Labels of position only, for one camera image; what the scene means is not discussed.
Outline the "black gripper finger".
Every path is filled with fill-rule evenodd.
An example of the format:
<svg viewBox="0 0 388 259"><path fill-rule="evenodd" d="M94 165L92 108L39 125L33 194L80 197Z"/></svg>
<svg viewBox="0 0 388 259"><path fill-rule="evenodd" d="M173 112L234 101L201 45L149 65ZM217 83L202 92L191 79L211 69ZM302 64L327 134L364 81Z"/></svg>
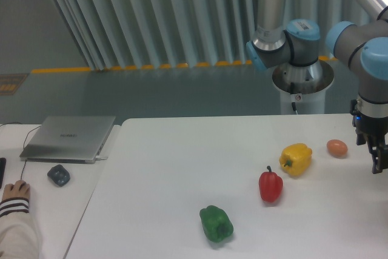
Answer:
<svg viewBox="0 0 388 259"><path fill-rule="evenodd" d="M372 156L372 173L381 173L387 169L387 144L384 138L367 137L369 153Z"/></svg>

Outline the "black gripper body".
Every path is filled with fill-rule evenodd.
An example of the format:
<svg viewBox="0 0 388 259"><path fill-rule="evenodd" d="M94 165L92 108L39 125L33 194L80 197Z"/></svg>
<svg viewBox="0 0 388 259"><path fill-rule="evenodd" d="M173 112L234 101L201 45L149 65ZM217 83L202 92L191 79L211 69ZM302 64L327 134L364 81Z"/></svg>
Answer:
<svg viewBox="0 0 388 259"><path fill-rule="evenodd" d="M369 146L385 145L387 133L387 117L370 117L361 111L362 99L353 99L350 102L350 114L353 116L352 126L356 132L356 145Z"/></svg>

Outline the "striped cream sleeve forearm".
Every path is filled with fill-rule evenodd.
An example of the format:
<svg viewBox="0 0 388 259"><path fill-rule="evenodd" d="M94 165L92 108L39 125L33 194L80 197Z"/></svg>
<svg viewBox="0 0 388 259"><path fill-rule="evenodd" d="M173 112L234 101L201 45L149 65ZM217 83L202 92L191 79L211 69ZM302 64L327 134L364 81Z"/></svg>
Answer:
<svg viewBox="0 0 388 259"><path fill-rule="evenodd" d="M39 258L39 240L27 198L1 202L1 258Z"/></svg>

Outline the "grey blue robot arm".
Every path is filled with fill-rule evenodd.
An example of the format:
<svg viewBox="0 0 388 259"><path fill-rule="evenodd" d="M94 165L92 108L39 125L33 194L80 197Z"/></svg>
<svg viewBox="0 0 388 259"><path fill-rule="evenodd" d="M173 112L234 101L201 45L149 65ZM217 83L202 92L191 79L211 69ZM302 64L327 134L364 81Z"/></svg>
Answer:
<svg viewBox="0 0 388 259"><path fill-rule="evenodd" d="M352 124L359 145L367 145L373 173L387 169L387 0L357 0L373 18L366 25L342 21L326 36L330 53L353 72L359 81L358 96L350 103ZM287 96L286 109L306 97L317 112L317 94L333 82L333 70L318 59L320 32L308 19L282 25L285 0L259 0L257 26L247 42L253 65L274 68L273 83Z"/></svg>

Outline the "person's hand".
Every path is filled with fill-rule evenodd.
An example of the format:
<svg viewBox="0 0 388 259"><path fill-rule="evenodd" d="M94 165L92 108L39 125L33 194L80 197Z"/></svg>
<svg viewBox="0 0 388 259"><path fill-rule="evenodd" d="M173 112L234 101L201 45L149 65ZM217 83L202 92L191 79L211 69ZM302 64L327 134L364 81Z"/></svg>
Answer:
<svg viewBox="0 0 388 259"><path fill-rule="evenodd" d="M14 184L6 184L4 187L2 201L12 199L30 200L30 185L24 180L18 180Z"/></svg>

